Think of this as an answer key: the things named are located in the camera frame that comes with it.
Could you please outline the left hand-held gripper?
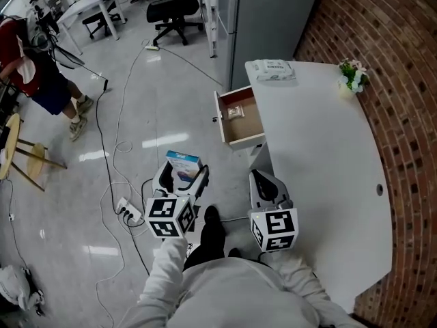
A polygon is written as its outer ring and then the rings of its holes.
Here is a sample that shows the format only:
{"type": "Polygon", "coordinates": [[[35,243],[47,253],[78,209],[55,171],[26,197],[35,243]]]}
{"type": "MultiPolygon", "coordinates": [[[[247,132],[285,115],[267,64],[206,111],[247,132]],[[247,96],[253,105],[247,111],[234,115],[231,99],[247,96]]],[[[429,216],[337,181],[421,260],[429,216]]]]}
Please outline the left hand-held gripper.
{"type": "Polygon", "coordinates": [[[210,170],[204,165],[189,184],[186,195],[174,192],[173,167],[166,161],[152,179],[152,197],[145,203],[144,219],[155,238],[185,238],[195,230],[196,206],[209,184],[210,170]]]}

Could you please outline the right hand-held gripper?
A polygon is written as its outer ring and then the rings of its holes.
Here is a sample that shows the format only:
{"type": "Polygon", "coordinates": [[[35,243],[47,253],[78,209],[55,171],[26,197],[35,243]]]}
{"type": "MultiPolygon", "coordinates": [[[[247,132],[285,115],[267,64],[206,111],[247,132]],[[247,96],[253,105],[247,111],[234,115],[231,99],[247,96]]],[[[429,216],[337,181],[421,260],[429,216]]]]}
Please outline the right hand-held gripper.
{"type": "Polygon", "coordinates": [[[252,169],[249,187],[249,228],[261,251],[291,249],[298,236],[298,215],[285,184],[252,169]]]}

